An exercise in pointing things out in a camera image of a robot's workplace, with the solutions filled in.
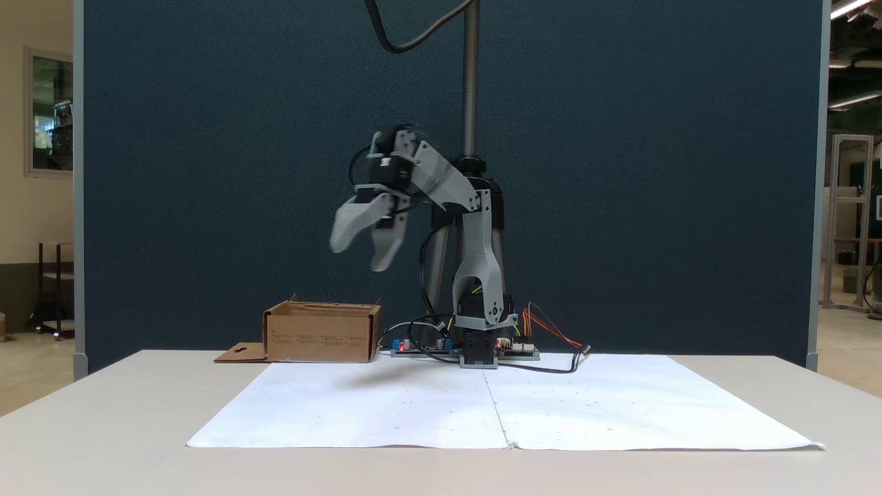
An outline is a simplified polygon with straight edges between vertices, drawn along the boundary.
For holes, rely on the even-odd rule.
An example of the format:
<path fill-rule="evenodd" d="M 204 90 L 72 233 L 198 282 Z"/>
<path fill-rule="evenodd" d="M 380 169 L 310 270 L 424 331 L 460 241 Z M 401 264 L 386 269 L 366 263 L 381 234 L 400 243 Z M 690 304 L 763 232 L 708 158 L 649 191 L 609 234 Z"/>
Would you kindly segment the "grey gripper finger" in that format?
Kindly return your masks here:
<path fill-rule="evenodd" d="M 371 232 L 373 241 L 372 272 L 384 272 L 390 267 L 395 255 L 403 244 L 407 230 L 409 211 L 389 214 L 382 217 Z"/>

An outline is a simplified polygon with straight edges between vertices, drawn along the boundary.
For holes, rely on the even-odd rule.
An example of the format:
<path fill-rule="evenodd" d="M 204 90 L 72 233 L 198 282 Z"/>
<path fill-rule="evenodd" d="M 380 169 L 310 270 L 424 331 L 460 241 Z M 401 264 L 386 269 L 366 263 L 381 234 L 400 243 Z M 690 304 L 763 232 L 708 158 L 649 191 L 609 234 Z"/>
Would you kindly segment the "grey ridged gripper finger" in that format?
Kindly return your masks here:
<path fill-rule="evenodd" d="M 338 208 L 329 238 L 331 252 L 347 250 L 362 230 L 391 213 L 390 194 L 356 194 Z"/>

